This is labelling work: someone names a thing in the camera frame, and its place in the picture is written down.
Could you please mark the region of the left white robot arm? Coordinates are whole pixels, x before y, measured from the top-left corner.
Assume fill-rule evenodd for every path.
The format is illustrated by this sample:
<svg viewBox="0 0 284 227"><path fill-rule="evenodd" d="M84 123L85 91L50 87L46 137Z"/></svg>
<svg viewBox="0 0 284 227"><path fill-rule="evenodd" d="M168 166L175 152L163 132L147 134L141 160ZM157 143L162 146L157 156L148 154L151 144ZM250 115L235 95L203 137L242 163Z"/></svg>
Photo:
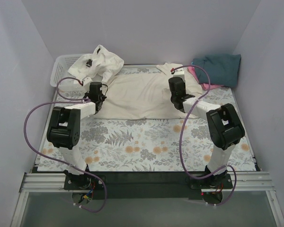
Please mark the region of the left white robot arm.
<svg viewBox="0 0 284 227"><path fill-rule="evenodd" d="M47 140L58 149L68 165L64 174L69 177L71 183L81 189L87 189L91 185L91 177L79 171L88 169L79 151L80 122L101 110L106 99L102 92L103 86L101 82L90 83L89 91L83 97L87 98L88 102L68 107L54 107L47 130Z"/></svg>

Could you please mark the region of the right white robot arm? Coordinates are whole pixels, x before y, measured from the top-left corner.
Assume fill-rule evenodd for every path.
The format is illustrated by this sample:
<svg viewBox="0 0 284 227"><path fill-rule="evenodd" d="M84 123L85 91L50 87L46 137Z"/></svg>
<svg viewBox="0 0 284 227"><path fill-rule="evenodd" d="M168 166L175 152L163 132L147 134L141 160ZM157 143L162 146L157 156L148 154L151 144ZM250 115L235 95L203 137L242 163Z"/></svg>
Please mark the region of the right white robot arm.
<svg viewBox="0 0 284 227"><path fill-rule="evenodd" d="M241 120L231 104L214 105L186 93L186 85L181 77L169 79L171 102L174 107L185 113L186 117L180 131L179 157L184 172L190 179L204 180L210 188L221 184L230 167L228 161L235 146L245 136L245 130ZM205 166L203 176L194 176L189 173L184 164L182 155L182 139L186 122L190 115L195 115L207 121L213 152L209 163Z"/></svg>

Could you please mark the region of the cream t shirt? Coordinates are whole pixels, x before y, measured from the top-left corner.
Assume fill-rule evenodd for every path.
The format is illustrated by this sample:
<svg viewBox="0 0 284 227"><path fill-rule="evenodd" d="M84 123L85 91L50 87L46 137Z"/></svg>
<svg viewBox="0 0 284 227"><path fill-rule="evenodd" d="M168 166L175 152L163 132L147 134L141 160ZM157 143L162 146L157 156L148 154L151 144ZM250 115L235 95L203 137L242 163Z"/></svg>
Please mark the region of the cream t shirt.
<svg viewBox="0 0 284 227"><path fill-rule="evenodd" d="M169 89L171 69L179 64L156 66L157 73L119 74L108 84L107 98L101 110L94 115L99 119L139 120L177 119L186 114L172 104Z"/></svg>

